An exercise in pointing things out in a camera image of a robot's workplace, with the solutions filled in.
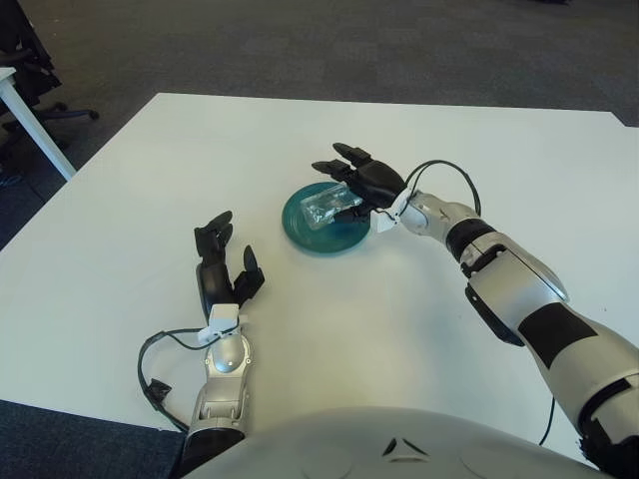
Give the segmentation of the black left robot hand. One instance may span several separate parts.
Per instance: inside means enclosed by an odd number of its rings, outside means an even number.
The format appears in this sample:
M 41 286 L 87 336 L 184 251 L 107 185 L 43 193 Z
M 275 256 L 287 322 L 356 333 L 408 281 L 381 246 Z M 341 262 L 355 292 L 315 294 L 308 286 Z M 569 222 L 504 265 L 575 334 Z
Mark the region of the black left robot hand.
M 194 229 L 196 249 L 201 259 L 196 267 L 196 278 L 206 319 L 209 319 L 216 304 L 234 303 L 242 307 L 265 283 L 265 275 L 249 245 L 244 249 L 244 270 L 231 281 L 226 246 L 234 231 L 232 218 L 233 213 L 226 211 L 205 226 Z

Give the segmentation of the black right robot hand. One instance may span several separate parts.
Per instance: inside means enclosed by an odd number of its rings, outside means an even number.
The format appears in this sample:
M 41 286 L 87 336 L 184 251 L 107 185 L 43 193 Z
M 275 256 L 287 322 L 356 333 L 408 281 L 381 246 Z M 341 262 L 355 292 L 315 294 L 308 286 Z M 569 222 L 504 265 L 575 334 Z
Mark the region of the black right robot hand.
M 348 189 L 362 199 L 362 203 L 344 212 L 337 213 L 338 224 L 366 223 L 373 210 L 386 210 L 406 189 L 404 179 L 387 164 L 374 160 L 361 148 L 343 143 L 332 147 L 344 159 L 312 163 L 312 167 L 333 180 L 344 183 Z

